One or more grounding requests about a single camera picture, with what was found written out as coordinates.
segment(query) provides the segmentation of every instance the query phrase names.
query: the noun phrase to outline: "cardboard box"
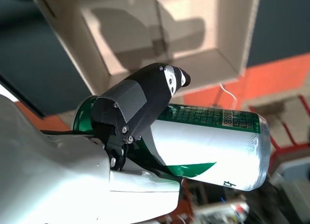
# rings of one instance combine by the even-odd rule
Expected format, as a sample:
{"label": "cardboard box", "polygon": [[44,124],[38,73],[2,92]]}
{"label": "cardboard box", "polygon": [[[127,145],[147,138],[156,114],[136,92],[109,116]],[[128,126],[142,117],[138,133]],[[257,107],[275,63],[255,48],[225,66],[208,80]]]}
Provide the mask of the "cardboard box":
{"label": "cardboard box", "polygon": [[184,69],[176,95],[235,79],[259,0],[36,0],[83,80],[101,94],[153,62]]}

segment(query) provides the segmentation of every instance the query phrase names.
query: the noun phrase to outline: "orange wall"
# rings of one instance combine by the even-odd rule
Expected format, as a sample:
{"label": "orange wall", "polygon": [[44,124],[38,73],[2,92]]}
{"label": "orange wall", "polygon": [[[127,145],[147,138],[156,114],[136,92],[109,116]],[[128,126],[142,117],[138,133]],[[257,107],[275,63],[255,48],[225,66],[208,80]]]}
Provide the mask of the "orange wall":
{"label": "orange wall", "polygon": [[[238,81],[225,84],[225,88],[233,93],[241,107],[243,100],[253,99],[268,94],[284,92],[302,86],[310,68],[310,53],[261,64],[246,69],[245,75]],[[184,95],[184,103],[188,105],[210,106],[214,104],[219,86]],[[230,108],[233,98],[222,93],[218,105]]]}
{"label": "orange wall", "polygon": [[47,116],[43,119],[40,119],[21,102],[16,102],[16,105],[19,107],[19,109],[21,109],[21,111],[30,120],[30,122],[33,123],[33,125],[39,130],[70,130],[70,128],[58,116]]}

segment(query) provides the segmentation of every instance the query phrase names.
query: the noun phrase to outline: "can label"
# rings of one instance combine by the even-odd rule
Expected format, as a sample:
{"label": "can label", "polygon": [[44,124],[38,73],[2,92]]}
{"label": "can label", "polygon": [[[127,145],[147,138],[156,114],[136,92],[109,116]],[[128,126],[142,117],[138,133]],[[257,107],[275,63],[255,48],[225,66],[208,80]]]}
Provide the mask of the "can label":
{"label": "can label", "polygon": [[169,104],[158,120],[260,133],[259,117],[253,112]]}

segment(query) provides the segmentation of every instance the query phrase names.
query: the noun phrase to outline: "beverage can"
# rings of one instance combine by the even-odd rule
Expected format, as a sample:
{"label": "beverage can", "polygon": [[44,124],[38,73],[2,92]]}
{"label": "beverage can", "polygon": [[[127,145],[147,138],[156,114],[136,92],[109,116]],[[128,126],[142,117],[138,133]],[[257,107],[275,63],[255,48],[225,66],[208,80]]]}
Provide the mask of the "beverage can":
{"label": "beverage can", "polygon": [[[72,130],[92,134],[92,96],[76,110]],[[253,112],[169,104],[133,143],[141,167],[239,190],[265,181],[270,158],[266,120]]]}

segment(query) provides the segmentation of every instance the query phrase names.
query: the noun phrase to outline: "metal bolt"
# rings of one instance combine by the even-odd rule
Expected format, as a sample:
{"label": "metal bolt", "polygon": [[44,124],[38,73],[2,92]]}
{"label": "metal bolt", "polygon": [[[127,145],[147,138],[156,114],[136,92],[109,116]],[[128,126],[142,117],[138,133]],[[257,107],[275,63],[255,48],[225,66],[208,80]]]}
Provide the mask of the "metal bolt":
{"label": "metal bolt", "polygon": [[127,133],[127,132],[128,132],[128,127],[127,127],[127,126],[124,126],[123,129],[122,129],[122,132],[123,132],[123,133]]}
{"label": "metal bolt", "polygon": [[114,166],[115,166],[115,163],[116,163],[116,159],[115,159],[115,158],[111,158],[110,166],[111,166],[111,167],[114,167]]}
{"label": "metal bolt", "polygon": [[127,138],[127,143],[128,143],[128,144],[131,144],[133,141],[134,141],[134,138],[133,138],[132,136],[129,136],[129,137]]}

